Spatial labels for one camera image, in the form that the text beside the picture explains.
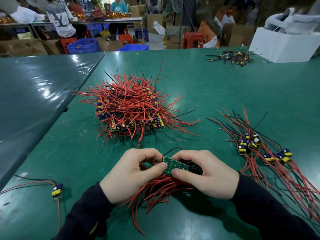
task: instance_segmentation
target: fingernail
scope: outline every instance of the fingernail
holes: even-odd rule
[[[176,168],[175,168],[175,169],[172,169],[171,174],[172,174],[174,177],[178,177],[178,175],[179,175],[179,170],[177,170]]]
[[[162,168],[163,168],[163,170],[166,170],[167,167],[168,167],[167,163],[166,163],[166,162],[163,162],[163,163],[162,163]]]

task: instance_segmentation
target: clear plastic table cover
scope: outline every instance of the clear plastic table cover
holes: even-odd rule
[[[104,54],[0,58],[0,190]]]

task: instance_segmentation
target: red shirt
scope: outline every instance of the red shirt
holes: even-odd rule
[[[78,4],[75,4],[72,7],[70,5],[68,5],[68,8],[69,8],[70,12],[74,12],[75,14],[82,14],[82,15],[85,14],[83,12],[82,8],[80,7],[80,5],[78,5]]]

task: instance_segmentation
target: person in white shirt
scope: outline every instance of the person in white shirt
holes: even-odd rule
[[[76,29],[72,26],[73,15],[65,4],[57,0],[47,0],[48,5],[44,7],[50,22],[53,23],[57,33],[62,38],[77,38]]]

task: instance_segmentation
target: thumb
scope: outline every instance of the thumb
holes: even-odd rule
[[[171,175],[176,179],[192,184],[197,189],[201,188],[203,185],[203,176],[188,172],[183,169],[172,169]]]
[[[151,168],[141,171],[138,173],[138,180],[141,184],[145,184],[150,180],[159,177],[166,169],[168,165],[165,162],[161,162],[157,165],[152,166]]]

